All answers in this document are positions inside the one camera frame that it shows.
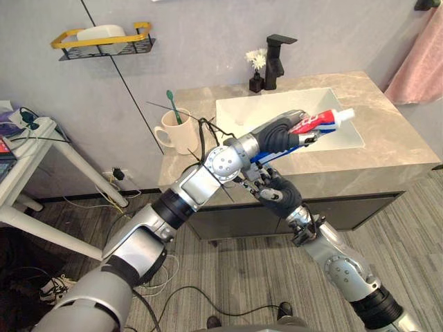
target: mug handle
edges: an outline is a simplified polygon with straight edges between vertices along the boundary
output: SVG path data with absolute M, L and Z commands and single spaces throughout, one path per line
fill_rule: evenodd
M 167 132 L 166 130 L 164 130 L 162 127 L 155 127 L 155 128 L 154 128 L 154 135 L 155 135 L 155 138 L 156 138 L 161 144 L 165 145 L 166 147 L 174 147 L 174 145 L 172 144 L 172 142 L 163 142 L 163 141 L 160 139 L 159 135 L 157 134 L 159 131 L 162 131 L 163 133 L 165 133 L 166 135 L 168 135 L 168 132 Z

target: gray carpet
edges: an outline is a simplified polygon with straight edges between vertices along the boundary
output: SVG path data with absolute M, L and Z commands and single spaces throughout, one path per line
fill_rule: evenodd
M 154 200 L 145 194 L 132 200 L 128 210 Z M 101 200 L 76 201 L 94 205 Z M 95 246 L 103 246 L 106 232 L 117 212 L 111 208 L 81 209 L 68 203 L 47 203 L 35 216 Z M 125 221 L 117 224 L 118 229 Z M 345 240 L 371 263 L 373 271 L 410 311 L 426 331 L 443 331 L 443 171 L 430 172 L 413 183 L 402 197 L 372 217 Z M 214 248 L 198 241 L 183 226 L 169 246 L 180 260 L 177 276 L 156 297 L 148 297 L 159 315 L 168 295 L 180 286 L 204 290 L 225 311 L 239 313 L 263 304 L 289 301 L 294 313 L 321 331 L 364 331 L 350 305 L 330 285 L 320 268 L 290 237 L 261 237 L 220 241 Z M 96 265 L 94 260 L 72 254 L 59 246 L 36 240 L 68 260 L 65 272 L 78 278 Z M 165 266 L 172 270 L 173 260 Z M 159 272 L 153 282 L 165 278 Z M 193 331 L 205 327 L 216 312 L 194 290 L 175 295 L 161 321 L 163 331 Z M 228 324 L 263 324 L 275 320 L 275 310 L 263 309 L 244 317 L 220 316 Z M 139 332 L 152 323 L 145 307 L 135 299 L 127 321 Z

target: toothpaste cap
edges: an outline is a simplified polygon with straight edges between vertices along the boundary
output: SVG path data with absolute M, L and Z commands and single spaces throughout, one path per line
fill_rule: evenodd
M 355 116 L 354 109 L 345 109 L 343 111 L 337 112 L 337 116 L 340 121 L 347 121 Z

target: pink towel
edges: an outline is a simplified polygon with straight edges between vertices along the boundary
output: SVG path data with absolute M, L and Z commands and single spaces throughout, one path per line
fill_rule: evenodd
M 443 96 L 443 5 L 434 9 L 385 95 L 393 104 L 433 102 Z

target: vanity cabinet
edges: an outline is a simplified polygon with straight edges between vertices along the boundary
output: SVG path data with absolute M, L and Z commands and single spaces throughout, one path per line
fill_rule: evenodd
M 337 230 L 355 230 L 403 192 L 306 199 L 312 214 L 322 214 Z M 188 221 L 200 239 L 219 240 L 235 237 L 266 236 L 292 233 L 260 203 L 248 205 L 212 206 L 201 209 Z

